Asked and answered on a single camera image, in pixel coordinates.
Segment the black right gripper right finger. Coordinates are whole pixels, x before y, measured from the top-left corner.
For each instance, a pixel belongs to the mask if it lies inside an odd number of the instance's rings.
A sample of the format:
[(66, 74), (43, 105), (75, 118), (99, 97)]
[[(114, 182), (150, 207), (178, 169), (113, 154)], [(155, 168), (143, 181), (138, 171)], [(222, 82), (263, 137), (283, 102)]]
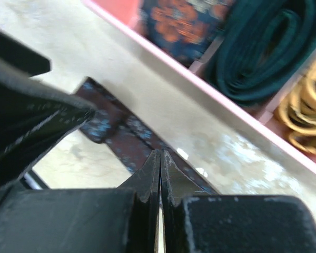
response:
[(316, 223), (286, 195), (218, 195), (161, 152), (166, 252), (316, 252)]

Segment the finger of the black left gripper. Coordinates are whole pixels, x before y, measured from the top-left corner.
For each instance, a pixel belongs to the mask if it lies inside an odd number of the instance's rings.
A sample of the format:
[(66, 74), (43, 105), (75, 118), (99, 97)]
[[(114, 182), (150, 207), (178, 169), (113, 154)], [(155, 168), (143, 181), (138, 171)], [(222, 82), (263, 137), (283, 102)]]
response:
[(14, 184), (96, 108), (0, 59), (0, 189)]
[(2, 31), (0, 31), (0, 59), (28, 76), (44, 74), (51, 70), (49, 59)]

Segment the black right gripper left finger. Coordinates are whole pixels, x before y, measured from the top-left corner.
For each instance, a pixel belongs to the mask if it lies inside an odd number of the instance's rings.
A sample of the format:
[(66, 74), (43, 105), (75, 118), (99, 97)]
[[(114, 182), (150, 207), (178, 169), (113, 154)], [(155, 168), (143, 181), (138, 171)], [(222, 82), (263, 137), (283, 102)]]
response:
[(0, 206), (0, 252), (157, 252), (160, 153), (117, 188), (25, 190)]

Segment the maroon blue-flowered tie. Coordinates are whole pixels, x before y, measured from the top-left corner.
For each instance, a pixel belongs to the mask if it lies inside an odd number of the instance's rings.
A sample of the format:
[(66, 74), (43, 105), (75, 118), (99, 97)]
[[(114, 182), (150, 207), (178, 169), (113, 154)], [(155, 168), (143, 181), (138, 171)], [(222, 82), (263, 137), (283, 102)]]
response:
[(87, 77), (75, 95), (97, 107), (95, 117), (80, 131), (97, 144), (106, 144), (130, 173), (137, 171), (152, 150), (167, 151), (174, 163), (190, 180), (209, 194), (217, 191), (186, 159), (167, 145), (153, 130), (105, 87)]

